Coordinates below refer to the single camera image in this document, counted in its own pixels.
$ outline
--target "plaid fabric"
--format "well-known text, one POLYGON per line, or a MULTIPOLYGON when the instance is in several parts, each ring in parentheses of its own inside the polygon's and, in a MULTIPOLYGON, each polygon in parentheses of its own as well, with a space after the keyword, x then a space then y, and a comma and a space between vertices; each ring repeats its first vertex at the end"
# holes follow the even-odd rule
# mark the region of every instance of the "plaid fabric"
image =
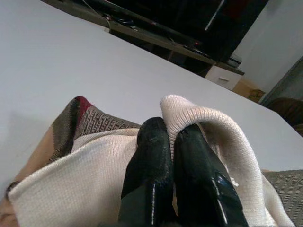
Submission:
POLYGON ((293 223, 303 226, 303 170, 263 172, 281 198, 293 223))
MULTIPOLYGON (((33 172, 70 154, 78 137, 126 128, 140 128, 140 125, 106 114, 84 97, 72 99, 50 126, 25 167, 16 176, 14 183, 8 187, 7 193, 33 172)), ((0 226, 18 227, 7 193, 0 202, 0 226)))
POLYGON ((106 114, 84 97, 71 100, 53 122, 53 162, 71 152, 73 141, 80 136, 116 129, 140 128, 140 125, 106 114))

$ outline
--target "herringbone fabric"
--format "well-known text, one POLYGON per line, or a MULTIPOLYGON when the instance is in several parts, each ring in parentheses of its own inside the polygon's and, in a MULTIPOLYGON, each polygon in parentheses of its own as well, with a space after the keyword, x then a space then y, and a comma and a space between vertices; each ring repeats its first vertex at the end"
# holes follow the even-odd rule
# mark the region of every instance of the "herringbone fabric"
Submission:
POLYGON ((293 223, 303 227, 303 170, 263 173, 278 192, 293 223))
POLYGON ((75 133, 75 139, 80 136, 111 131, 116 129, 139 128, 140 125, 111 116, 96 108, 89 107, 83 114, 78 129, 75 133))

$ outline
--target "white wall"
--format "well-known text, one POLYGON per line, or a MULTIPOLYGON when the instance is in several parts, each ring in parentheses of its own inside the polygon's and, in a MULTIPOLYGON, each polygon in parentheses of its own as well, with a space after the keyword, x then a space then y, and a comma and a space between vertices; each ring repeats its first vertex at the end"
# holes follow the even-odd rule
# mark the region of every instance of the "white wall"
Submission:
POLYGON ((303 56, 303 0, 269 0, 234 53, 244 77, 269 92, 303 56))

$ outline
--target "white table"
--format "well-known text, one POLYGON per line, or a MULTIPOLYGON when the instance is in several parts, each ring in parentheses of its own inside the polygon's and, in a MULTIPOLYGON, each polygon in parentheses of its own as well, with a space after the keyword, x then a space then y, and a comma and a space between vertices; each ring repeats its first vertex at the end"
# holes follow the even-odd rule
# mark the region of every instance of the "white table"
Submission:
POLYGON ((142 123, 178 94, 232 117, 261 168, 303 168, 303 139, 276 113, 39 0, 0 1, 0 78, 2 191, 78 95, 142 123))

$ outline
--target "black electronic device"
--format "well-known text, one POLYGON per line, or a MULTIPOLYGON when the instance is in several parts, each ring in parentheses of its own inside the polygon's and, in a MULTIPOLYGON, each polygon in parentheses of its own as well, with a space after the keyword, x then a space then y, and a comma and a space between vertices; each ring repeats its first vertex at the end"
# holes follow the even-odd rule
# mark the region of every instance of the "black electronic device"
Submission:
POLYGON ((227 62, 268 0, 86 0, 136 26, 227 62))

